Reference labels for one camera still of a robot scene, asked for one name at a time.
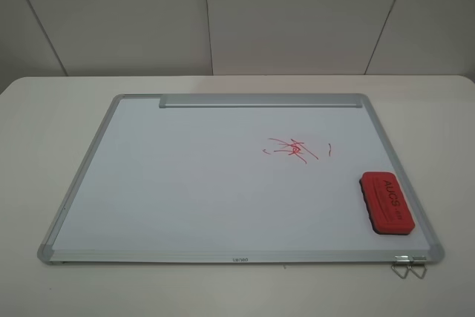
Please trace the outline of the red whiteboard eraser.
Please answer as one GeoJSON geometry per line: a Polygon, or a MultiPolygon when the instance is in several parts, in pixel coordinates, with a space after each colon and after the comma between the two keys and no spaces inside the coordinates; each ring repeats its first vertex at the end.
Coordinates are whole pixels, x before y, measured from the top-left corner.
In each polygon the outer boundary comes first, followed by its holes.
{"type": "Polygon", "coordinates": [[[375,233],[409,235],[415,229],[415,221],[395,174],[367,171],[359,183],[375,233]]]}

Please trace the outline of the grey marker tray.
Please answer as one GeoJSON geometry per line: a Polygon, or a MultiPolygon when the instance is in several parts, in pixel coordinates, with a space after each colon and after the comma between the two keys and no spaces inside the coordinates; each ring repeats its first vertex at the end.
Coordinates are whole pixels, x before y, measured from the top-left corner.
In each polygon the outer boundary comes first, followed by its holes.
{"type": "Polygon", "coordinates": [[[361,108],[358,94],[165,94],[160,108],[361,108]]]}

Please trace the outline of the left metal hanging hook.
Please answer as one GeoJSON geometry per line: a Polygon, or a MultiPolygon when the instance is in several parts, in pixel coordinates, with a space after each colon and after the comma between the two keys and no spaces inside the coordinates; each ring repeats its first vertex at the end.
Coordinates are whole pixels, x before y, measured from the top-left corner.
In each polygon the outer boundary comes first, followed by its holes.
{"type": "Polygon", "coordinates": [[[410,271],[410,259],[407,255],[397,255],[391,265],[392,271],[400,277],[406,279],[410,271]]]}

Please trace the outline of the metal hanging hook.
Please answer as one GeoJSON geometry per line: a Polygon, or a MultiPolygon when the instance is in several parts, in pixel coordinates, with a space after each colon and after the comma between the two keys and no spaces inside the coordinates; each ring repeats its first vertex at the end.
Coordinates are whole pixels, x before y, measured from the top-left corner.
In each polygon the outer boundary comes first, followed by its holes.
{"type": "Polygon", "coordinates": [[[392,271],[400,277],[406,279],[410,271],[410,259],[407,255],[397,255],[391,265],[392,271]]]}
{"type": "Polygon", "coordinates": [[[427,259],[424,256],[413,256],[412,260],[408,264],[408,271],[415,275],[418,279],[425,278],[428,268],[426,266],[427,259]]]}

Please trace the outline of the right metal hanging hook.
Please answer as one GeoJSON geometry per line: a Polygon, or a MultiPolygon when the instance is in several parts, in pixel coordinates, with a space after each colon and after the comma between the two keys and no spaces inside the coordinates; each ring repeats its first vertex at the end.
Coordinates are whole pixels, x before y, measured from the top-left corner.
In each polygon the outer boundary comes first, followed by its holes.
{"type": "Polygon", "coordinates": [[[408,271],[415,275],[418,279],[425,278],[428,268],[426,266],[427,259],[424,256],[413,256],[412,260],[408,264],[408,271]]]}

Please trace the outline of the white whiteboard with aluminium frame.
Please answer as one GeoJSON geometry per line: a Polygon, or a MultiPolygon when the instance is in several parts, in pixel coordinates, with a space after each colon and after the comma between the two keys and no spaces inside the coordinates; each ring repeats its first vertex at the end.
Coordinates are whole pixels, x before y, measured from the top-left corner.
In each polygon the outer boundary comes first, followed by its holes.
{"type": "Polygon", "coordinates": [[[368,97],[361,108],[112,100],[38,248],[45,264],[389,263],[445,252],[368,97]],[[395,174],[415,221],[374,232],[360,179],[395,174]]]}

